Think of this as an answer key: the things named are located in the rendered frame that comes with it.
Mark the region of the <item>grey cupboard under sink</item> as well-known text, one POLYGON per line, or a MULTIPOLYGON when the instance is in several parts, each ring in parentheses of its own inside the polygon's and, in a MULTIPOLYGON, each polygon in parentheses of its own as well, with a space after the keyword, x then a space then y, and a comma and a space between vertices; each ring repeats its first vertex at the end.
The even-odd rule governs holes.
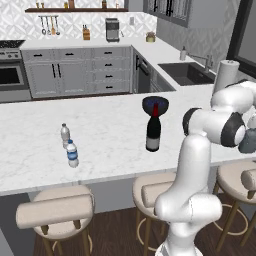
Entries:
POLYGON ((157 71, 152 69, 150 77, 150 91, 170 92, 174 91, 174 88, 157 71))

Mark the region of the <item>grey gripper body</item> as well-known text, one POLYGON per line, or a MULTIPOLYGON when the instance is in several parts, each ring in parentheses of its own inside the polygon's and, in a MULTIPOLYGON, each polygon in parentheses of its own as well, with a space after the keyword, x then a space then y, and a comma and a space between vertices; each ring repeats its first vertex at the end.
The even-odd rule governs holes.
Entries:
POLYGON ((238 150, 240 153, 250 154, 256 151, 256 128, 248 129, 241 143, 239 144, 238 150))

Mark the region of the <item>grey base cupboard run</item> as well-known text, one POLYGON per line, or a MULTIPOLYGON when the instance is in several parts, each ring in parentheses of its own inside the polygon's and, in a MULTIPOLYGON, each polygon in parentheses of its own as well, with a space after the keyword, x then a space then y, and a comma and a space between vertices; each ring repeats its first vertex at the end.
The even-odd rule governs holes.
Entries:
POLYGON ((130 47, 27 49, 21 53, 33 98, 129 91, 130 47))

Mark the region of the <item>grey coffee machine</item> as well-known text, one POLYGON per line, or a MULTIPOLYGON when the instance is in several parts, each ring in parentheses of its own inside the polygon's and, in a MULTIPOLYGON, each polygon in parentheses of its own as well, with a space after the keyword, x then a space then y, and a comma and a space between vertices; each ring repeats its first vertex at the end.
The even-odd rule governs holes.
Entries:
POLYGON ((106 40, 108 42, 118 42, 119 38, 119 20, 117 18, 106 18, 106 40))

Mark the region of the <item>silver tap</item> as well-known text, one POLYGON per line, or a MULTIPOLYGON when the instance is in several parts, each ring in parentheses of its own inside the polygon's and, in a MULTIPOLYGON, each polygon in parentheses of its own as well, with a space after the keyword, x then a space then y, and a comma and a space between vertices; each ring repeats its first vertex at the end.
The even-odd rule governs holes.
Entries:
POLYGON ((204 56, 198 56, 198 55, 188 53, 188 56, 204 60, 205 61, 205 67, 204 67, 205 73, 208 73, 213 66, 213 57, 211 55, 207 55, 206 57, 204 57, 204 56))

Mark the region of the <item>dark blue bowl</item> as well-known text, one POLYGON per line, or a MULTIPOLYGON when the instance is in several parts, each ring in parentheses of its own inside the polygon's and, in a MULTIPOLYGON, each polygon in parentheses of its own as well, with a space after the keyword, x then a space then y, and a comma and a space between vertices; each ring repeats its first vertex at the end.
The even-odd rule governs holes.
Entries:
POLYGON ((158 105, 158 116, 161 116, 168 110, 169 101, 160 96, 148 96, 142 100, 142 108, 149 116, 153 115, 155 105, 158 105))

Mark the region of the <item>rail with hanging tools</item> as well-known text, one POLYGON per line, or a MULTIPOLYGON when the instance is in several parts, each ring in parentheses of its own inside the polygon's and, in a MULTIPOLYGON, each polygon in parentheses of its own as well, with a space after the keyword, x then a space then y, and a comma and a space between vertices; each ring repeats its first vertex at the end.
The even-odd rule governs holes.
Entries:
POLYGON ((39 15, 43 35, 60 35, 57 15, 39 15))

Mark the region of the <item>beige bar stool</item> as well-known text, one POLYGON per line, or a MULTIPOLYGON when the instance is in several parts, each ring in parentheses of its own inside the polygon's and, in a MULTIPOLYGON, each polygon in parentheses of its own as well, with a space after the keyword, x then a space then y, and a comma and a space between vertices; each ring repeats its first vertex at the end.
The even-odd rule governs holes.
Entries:
POLYGON ((88 225, 94 215, 94 196, 85 185, 54 188, 40 192, 32 202, 20 204, 16 210, 19 229, 33 228, 43 239, 47 256, 58 248, 63 255, 62 241, 82 235, 85 256, 92 252, 88 225))
POLYGON ((216 251, 219 252, 228 235, 231 224, 241 203, 256 205, 256 162, 241 162, 219 166, 213 194, 222 190, 233 199, 225 226, 221 231, 216 251))
POLYGON ((170 188, 176 174, 173 172, 137 177, 133 183, 132 196, 136 206, 136 239, 143 246, 143 256, 155 252, 149 246, 151 222, 157 221, 154 206, 157 197, 170 188))

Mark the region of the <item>black framed window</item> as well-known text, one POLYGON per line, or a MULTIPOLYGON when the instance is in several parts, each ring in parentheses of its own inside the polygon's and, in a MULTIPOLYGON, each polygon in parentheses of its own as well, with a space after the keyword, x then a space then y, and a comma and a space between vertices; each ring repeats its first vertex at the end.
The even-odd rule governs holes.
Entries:
POLYGON ((256 79, 256 0, 241 0, 226 58, 256 79))

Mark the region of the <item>dark glass wine bottle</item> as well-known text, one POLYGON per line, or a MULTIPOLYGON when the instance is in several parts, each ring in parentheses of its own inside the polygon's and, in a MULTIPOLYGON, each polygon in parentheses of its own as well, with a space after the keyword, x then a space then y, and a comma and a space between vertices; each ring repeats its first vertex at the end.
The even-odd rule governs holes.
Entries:
POLYGON ((161 123, 158 114, 158 104, 153 107, 152 116, 147 124, 146 149, 155 152, 159 149, 161 135, 161 123))

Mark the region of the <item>dark sink basin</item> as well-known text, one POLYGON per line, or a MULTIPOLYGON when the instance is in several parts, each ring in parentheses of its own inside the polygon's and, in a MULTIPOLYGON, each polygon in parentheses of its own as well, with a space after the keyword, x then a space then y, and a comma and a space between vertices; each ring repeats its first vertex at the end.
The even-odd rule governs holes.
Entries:
POLYGON ((215 75, 195 62, 164 63, 160 67, 180 86, 213 84, 215 75))

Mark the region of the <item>grey wall cupboard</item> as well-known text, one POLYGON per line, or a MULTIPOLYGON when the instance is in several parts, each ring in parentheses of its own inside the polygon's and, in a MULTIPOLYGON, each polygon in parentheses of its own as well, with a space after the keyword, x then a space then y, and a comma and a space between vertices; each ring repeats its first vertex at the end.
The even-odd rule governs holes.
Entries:
POLYGON ((219 28, 228 0, 143 0, 143 10, 184 28, 219 28))

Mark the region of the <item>steel oven with hob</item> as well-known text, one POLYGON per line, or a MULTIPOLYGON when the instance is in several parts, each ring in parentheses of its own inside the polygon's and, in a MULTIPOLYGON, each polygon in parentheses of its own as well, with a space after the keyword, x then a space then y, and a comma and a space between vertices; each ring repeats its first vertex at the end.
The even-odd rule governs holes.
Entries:
POLYGON ((24 40, 0 40, 0 103, 31 100, 20 51, 24 40))

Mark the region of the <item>blue-label plastic water bottle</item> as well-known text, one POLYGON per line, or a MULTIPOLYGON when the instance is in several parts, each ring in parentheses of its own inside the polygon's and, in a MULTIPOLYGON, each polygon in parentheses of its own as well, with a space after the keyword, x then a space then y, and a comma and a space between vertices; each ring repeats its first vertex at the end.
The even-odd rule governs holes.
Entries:
POLYGON ((69 166, 72 168, 76 168, 79 164, 78 152, 77 152, 76 145, 73 143, 71 139, 68 140, 66 152, 67 152, 69 166))

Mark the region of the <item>dark wooden wall shelf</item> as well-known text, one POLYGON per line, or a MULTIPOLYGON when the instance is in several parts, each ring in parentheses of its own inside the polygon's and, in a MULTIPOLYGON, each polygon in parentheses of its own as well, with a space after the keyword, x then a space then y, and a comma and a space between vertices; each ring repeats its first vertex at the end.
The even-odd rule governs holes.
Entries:
POLYGON ((128 8, 28 8, 25 13, 128 12, 128 8))

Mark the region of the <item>grey dishwasher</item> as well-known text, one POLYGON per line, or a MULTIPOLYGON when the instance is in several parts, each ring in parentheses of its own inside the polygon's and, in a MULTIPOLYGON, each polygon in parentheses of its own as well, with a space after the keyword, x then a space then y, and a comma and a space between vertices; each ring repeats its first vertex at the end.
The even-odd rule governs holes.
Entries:
POLYGON ((133 86, 135 93, 149 93, 150 92, 150 65, 137 52, 133 54, 133 86))

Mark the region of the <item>clear plastic water bottle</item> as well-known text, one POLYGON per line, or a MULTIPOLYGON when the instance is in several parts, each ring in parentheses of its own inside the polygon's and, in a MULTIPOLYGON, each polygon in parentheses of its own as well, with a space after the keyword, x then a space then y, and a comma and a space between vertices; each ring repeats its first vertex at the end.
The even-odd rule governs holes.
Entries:
POLYGON ((61 138, 63 142, 63 147, 67 148, 68 141, 70 139, 70 130, 65 123, 63 123, 61 127, 61 138))

